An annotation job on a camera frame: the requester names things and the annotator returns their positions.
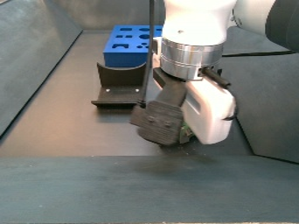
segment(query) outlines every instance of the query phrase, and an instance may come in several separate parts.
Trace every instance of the black cable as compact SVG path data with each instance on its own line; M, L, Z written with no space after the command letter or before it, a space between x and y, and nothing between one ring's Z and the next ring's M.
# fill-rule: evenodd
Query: black cable
M244 53L236 53L236 54L224 54L221 55L222 58L233 58L233 57L262 57L262 56L276 56L276 55L286 55L293 54L292 51L284 51L284 52L244 52Z
M152 49L153 49L153 36L154 36L154 0L149 0L149 43L143 68L143 83L139 91L139 98L137 104L141 108L145 107L145 90L152 68Z

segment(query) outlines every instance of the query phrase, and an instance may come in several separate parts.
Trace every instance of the gray floor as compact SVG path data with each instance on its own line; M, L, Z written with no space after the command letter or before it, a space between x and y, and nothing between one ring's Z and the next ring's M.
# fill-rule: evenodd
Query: gray floor
M127 123L130 110L97 109L95 63L109 32L85 31L49 79L0 140L0 157L89 157L173 155L250 155L237 123L228 139L213 145L196 140L169 148L148 143ZM157 94L150 81L148 99Z

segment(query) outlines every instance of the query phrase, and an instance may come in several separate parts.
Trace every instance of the gray panel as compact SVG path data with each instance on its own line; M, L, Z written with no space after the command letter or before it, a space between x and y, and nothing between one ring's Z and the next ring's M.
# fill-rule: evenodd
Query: gray panel
M53 0L83 30L111 30L114 25L148 25L149 0ZM154 23L164 23L164 1L154 1Z
M261 157L2 158L0 220L299 222L297 173Z
M78 34L51 1L0 5L0 135Z
M225 53L270 52L284 48L233 28ZM246 140L257 155L299 162L299 55L225 58L224 77L232 82Z
M274 1L265 20L265 36L299 53L299 1Z
M130 110L97 109L97 62L103 63L106 31L85 31L57 65L38 94L0 141L1 157L249 155L238 125L213 145L190 143L161 148L135 134ZM148 100L158 93L149 81Z

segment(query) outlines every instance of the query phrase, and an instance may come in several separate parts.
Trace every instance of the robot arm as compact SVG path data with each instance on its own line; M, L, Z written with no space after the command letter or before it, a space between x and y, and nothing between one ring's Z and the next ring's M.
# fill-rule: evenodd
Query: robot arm
M185 121L200 142L214 144L228 136L236 108L228 84L220 85L225 81L216 74L226 29L234 21L238 28L299 52L299 0L164 0L164 6L153 75L172 85L143 109L138 135L170 144ZM174 97L180 100L170 104Z

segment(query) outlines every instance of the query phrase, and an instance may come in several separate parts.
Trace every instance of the blue foam block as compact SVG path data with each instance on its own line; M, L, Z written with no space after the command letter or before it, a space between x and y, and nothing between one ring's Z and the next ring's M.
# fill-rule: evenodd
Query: blue foam block
M153 36L161 36L162 27L153 27ZM106 67L137 67L145 63L149 41L148 25L115 25L103 49Z

